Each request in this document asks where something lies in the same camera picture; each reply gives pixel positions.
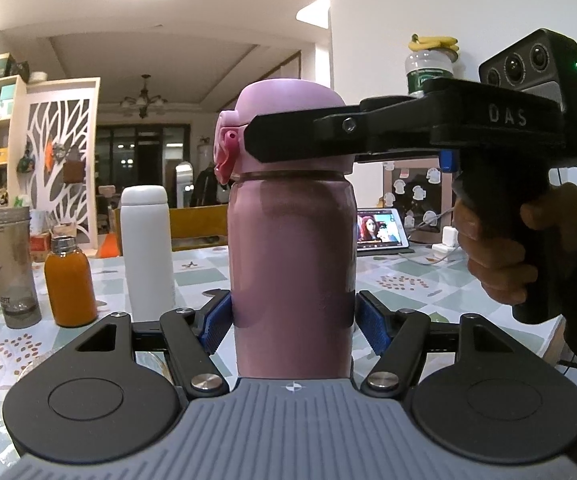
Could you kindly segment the person's right hand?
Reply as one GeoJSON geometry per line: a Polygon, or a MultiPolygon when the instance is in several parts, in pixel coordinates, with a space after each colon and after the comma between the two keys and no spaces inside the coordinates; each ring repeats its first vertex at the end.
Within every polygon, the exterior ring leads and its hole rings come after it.
{"type": "MultiPolygon", "coordinates": [[[[577,273],[577,186],[553,186],[541,200],[520,208],[523,224],[532,231],[554,230],[554,256],[566,273],[577,273]]],[[[459,244],[467,255],[467,268],[487,295],[515,306],[527,299],[527,286],[541,280],[543,266],[532,263],[518,240],[494,235],[463,200],[454,209],[459,244]]]]}

